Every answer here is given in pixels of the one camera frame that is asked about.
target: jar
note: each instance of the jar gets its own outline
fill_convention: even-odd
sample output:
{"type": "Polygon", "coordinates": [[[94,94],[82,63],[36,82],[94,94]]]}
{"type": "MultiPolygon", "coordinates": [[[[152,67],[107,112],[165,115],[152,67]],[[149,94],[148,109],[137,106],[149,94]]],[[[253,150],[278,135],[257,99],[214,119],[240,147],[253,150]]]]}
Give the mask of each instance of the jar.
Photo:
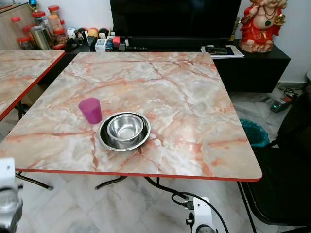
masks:
{"type": "Polygon", "coordinates": [[[35,26],[35,25],[26,26],[26,27],[23,28],[23,31],[24,31],[24,33],[25,33],[27,36],[30,36],[31,43],[33,44],[34,47],[36,47],[35,39],[34,39],[33,35],[32,35],[31,32],[30,32],[30,29],[31,29],[32,27],[34,27],[34,26],[35,26]]]}
{"type": "Polygon", "coordinates": [[[34,50],[35,49],[33,44],[31,43],[30,36],[27,36],[27,37],[24,37],[24,38],[19,38],[17,40],[19,42],[20,47],[23,50],[34,50]]]}
{"type": "Polygon", "coordinates": [[[60,21],[60,25],[62,25],[62,28],[65,28],[65,21],[64,21],[64,20],[61,20],[61,21],[60,21]]]}
{"type": "Polygon", "coordinates": [[[53,31],[59,31],[63,28],[57,15],[49,16],[49,23],[53,31]]]}
{"type": "Polygon", "coordinates": [[[51,35],[53,35],[53,30],[49,24],[47,17],[45,16],[44,11],[35,11],[33,12],[33,17],[35,17],[37,23],[42,28],[48,28],[51,35]]]}
{"type": "Polygon", "coordinates": [[[50,11],[50,14],[51,15],[55,15],[55,16],[57,16],[59,18],[58,9],[59,9],[58,5],[52,5],[52,6],[48,7],[48,10],[50,11]]]}
{"type": "Polygon", "coordinates": [[[54,31],[54,36],[58,44],[65,44],[68,41],[66,31],[62,28],[59,31],[54,31]]]}
{"type": "Polygon", "coordinates": [[[51,38],[48,28],[42,28],[41,26],[35,26],[30,29],[35,43],[42,50],[50,50],[53,47],[53,40],[51,38]]]}
{"type": "Polygon", "coordinates": [[[23,21],[20,20],[20,17],[11,18],[12,29],[17,38],[22,38],[27,35],[23,32],[23,28],[26,26],[23,21]]]}

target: statue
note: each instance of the statue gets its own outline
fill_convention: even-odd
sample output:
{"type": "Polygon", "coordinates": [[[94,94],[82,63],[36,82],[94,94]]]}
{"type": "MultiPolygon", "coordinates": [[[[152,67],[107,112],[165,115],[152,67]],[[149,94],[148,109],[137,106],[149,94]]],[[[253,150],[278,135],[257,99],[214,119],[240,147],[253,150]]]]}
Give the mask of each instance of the statue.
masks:
{"type": "Polygon", "coordinates": [[[273,36],[278,35],[285,23],[282,9],[287,0],[250,0],[253,4],[244,12],[241,20],[240,47],[246,52],[269,52],[273,48],[273,36]]]}

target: bowl rim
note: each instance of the bowl rim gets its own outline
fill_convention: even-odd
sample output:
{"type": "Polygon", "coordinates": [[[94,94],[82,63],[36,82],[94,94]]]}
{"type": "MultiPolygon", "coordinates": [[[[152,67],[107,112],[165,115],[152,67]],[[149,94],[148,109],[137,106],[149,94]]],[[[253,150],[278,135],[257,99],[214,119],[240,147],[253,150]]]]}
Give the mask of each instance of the bowl rim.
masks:
{"type": "Polygon", "coordinates": [[[116,141],[120,141],[120,142],[127,142],[127,141],[130,141],[130,140],[133,140],[134,138],[136,138],[138,135],[140,135],[142,129],[144,127],[144,123],[142,122],[142,120],[140,119],[140,117],[138,117],[137,115],[134,115],[134,114],[120,114],[118,116],[115,116],[114,118],[112,118],[110,120],[110,122],[108,123],[107,125],[107,133],[109,135],[109,137],[111,137],[112,139],[116,140],[116,141]],[[138,121],[140,122],[140,129],[138,130],[137,134],[135,134],[133,137],[130,137],[130,138],[127,138],[127,139],[120,139],[120,138],[117,138],[115,137],[114,135],[112,135],[112,133],[110,132],[110,126],[112,124],[112,122],[120,117],[124,117],[124,116],[128,116],[128,117],[133,117],[133,118],[136,118],[138,119],[138,121]]]}
{"type": "Polygon", "coordinates": [[[148,120],[144,115],[139,114],[139,113],[134,113],[134,112],[119,112],[119,113],[115,113],[115,114],[109,116],[108,118],[106,118],[105,120],[103,120],[103,121],[101,122],[101,124],[99,125],[99,128],[98,128],[98,131],[97,131],[97,137],[98,137],[98,139],[99,139],[99,142],[100,142],[103,146],[105,146],[107,149],[109,149],[109,150],[113,150],[113,151],[129,151],[129,150],[136,149],[137,147],[139,147],[139,146],[141,146],[143,143],[145,143],[145,141],[147,141],[147,139],[148,139],[148,137],[149,137],[149,135],[150,135],[150,132],[151,132],[151,125],[150,125],[150,122],[149,122],[149,120],[148,120]],[[139,117],[141,117],[141,118],[144,119],[144,121],[147,123],[147,127],[148,127],[146,136],[145,136],[139,143],[137,143],[136,145],[133,145],[133,146],[131,146],[131,147],[129,147],[129,148],[125,148],[125,149],[119,149],[119,148],[111,147],[111,146],[107,145],[107,144],[102,140],[102,138],[101,138],[101,130],[102,130],[103,125],[104,125],[108,120],[111,120],[113,117],[118,116],[118,115],[120,115],[120,114],[134,114],[134,115],[137,115],[137,116],[139,116],[139,117]]]}

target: red jar lid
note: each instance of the red jar lid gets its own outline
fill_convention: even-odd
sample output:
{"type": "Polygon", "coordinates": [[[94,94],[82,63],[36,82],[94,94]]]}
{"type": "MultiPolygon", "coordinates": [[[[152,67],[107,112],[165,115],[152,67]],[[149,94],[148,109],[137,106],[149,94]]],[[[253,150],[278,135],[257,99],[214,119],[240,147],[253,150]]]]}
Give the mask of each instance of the red jar lid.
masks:
{"type": "Polygon", "coordinates": [[[56,11],[56,10],[59,9],[59,6],[58,6],[58,5],[52,5],[52,6],[49,6],[48,9],[49,9],[50,11],[56,11]]]}
{"type": "Polygon", "coordinates": [[[58,31],[54,30],[53,33],[57,35],[65,34],[65,28],[62,28],[61,30],[58,30],[58,31]]]}
{"type": "Polygon", "coordinates": [[[20,17],[13,17],[13,18],[11,18],[11,21],[13,23],[20,22],[20,17]]]}
{"type": "Polygon", "coordinates": [[[30,32],[30,28],[34,27],[35,25],[30,25],[30,26],[26,26],[26,27],[23,27],[23,31],[28,33],[30,32]]]}
{"type": "Polygon", "coordinates": [[[30,36],[27,36],[27,37],[24,37],[24,38],[18,38],[18,39],[17,39],[18,42],[26,42],[26,41],[30,41],[30,40],[31,40],[30,36]]]}
{"type": "Polygon", "coordinates": [[[42,16],[45,16],[45,12],[44,11],[33,12],[33,17],[35,17],[35,18],[40,18],[42,16]]]}

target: trash can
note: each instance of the trash can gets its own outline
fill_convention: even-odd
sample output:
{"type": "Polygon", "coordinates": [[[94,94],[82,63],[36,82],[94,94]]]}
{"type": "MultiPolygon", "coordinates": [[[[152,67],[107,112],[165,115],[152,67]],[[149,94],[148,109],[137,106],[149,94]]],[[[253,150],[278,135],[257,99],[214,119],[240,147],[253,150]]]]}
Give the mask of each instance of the trash can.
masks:
{"type": "Polygon", "coordinates": [[[268,133],[259,124],[245,119],[240,121],[251,146],[265,147],[270,143],[268,133]]]}

